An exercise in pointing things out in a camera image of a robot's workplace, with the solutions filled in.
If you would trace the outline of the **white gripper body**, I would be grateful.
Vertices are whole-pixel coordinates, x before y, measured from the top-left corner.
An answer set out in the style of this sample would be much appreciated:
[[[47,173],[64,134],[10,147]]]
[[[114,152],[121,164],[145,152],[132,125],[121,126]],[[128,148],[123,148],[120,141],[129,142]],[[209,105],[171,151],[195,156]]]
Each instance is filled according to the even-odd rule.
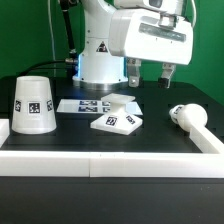
[[[174,28],[159,25],[160,14],[145,9],[117,10],[109,29],[113,56],[188,65],[192,57],[193,29],[180,18]]]

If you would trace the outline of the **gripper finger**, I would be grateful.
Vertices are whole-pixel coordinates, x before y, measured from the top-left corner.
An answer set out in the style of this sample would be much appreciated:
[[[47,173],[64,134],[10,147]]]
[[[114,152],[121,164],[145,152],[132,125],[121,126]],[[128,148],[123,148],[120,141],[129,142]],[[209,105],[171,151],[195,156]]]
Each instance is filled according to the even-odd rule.
[[[160,88],[169,88],[171,79],[176,71],[176,65],[164,63],[162,70],[162,75],[158,78],[158,85]]]
[[[130,87],[138,87],[140,83],[141,61],[135,58],[127,59],[127,75]]]

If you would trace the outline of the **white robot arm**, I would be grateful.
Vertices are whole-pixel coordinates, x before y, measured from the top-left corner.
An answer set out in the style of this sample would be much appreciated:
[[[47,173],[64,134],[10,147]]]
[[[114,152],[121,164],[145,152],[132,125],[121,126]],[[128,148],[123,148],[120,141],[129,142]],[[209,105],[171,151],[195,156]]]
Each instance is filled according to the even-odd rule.
[[[185,10],[194,0],[80,0],[85,46],[74,83],[88,89],[137,87],[143,60],[160,62],[159,86],[170,86],[178,65],[192,58],[195,19]]]

